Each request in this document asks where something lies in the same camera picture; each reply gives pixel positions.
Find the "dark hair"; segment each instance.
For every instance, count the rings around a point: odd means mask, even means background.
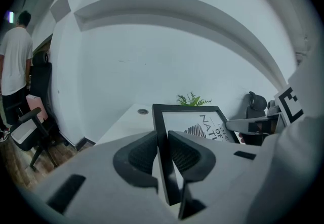
[[[24,26],[28,26],[31,19],[31,14],[28,13],[26,10],[22,12],[18,17],[18,24],[23,24]]]

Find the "chair armrest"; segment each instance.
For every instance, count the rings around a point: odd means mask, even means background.
[[[16,107],[21,106],[21,105],[22,105],[22,102],[19,102],[19,103],[17,103],[17,104],[14,104],[14,105],[12,105],[12,106],[7,107],[7,108],[6,108],[6,111],[10,111],[10,110],[12,110],[12,109],[15,109]]]
[[[33,109],[32,111],[26,113],[25,115],[23,115],[22,117],[19,118],[18,122],[20,124],[23,124],[27,121],[29,121],[30,119],[37,117],[37,115],[41,112],[42,110],[40,109],[40,107],[37,107],[35,109]]]

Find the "white t-shirt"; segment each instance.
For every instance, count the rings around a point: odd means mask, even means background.
[[[26,60],[32,58],[32,39],[25,28],[15,27],[5,34],[0,46],[4,55],[1,89],[9,96],[26,86]]]

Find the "wall light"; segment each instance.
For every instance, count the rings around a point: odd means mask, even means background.
[[[9,12],[9,23],[14,23],[14,12]]]

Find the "green plant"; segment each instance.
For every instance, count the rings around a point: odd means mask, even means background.
[[[178,97],[177,102],[179,102],[181,105],[189,105],[189,106],[200,106],[207,103],[210,104],[212,102],[212,100],[204,100],[204,99],[200,100],[200,97],[196,97],[193,94],[193,92],[190,92],[191,98],[189,97],[189,95],[187,96],[188,96],[188,100],[184,96],[177,95]]]

